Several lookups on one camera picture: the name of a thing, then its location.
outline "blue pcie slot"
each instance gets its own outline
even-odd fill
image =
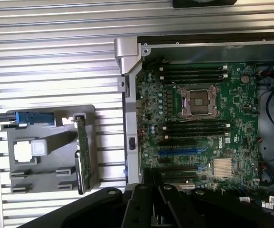
[[[158,155],[192,155],[192,154],[200,154],[196,148],[193,149],[180,149],[180,150],[159,150]]]

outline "slotted metal surface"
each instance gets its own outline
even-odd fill
[[[93,104],[101,187],[123,188],[124,140],[114,38],[274,29],[274,0],[172,8],[171,0],[0,0],[0,113]],[[0,228],[14,228],[78,199],[75,191],[10,194],[0,132]]]

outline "black switch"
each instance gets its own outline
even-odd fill
[[[128,146],[131,151],[136,149],[136,142],[134,137],[128,139]]]

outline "sticker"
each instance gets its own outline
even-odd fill
[[[250,203],[250,197],[240,197],[240,202],[248,202],[248,203]]]
[[[274,196],[269,196],[269,203],[274,205]]]
[[[273,203],[266,203],[265,201],[262,201],[262,208],[273,209],[274,205]]]
[[[229,138],[229,137],[225,138],[225,143],[226,143],[226,144],[231,143],[231,138]]]
[[[265,204],[265,208],[267,208],[267,209],[273,209],[274,205],[272,203],[266,203]]]

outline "mounting hole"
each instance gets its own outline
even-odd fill
[[[138,218],[133,218],[133,223],[137,224],[139,222],[140,222],[140,220]]]

